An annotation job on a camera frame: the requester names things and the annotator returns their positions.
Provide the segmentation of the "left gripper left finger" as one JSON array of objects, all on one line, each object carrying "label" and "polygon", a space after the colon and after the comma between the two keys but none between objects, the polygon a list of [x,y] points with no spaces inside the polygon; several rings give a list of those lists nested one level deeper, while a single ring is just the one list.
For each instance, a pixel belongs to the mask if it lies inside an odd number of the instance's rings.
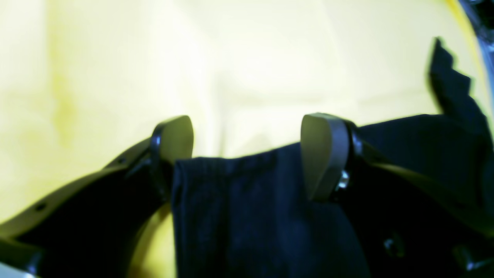
[{"label": "left gripper left finger", "polygon": [[173,167],[192,156],[189,116],[98,172],[46,195],[1,224],[2,278],[125,278],[154,213],[171,200]]}]

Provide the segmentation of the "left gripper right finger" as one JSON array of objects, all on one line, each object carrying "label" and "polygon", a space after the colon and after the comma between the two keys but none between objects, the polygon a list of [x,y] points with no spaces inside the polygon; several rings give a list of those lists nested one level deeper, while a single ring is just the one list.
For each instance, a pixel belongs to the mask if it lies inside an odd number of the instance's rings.
[{"label": "left gripper right finger", "polygon": [[383,162],[351,121],[302,119],[307,196],[335,202],[374,278],[492,278],[493,220],[430,178]]}]

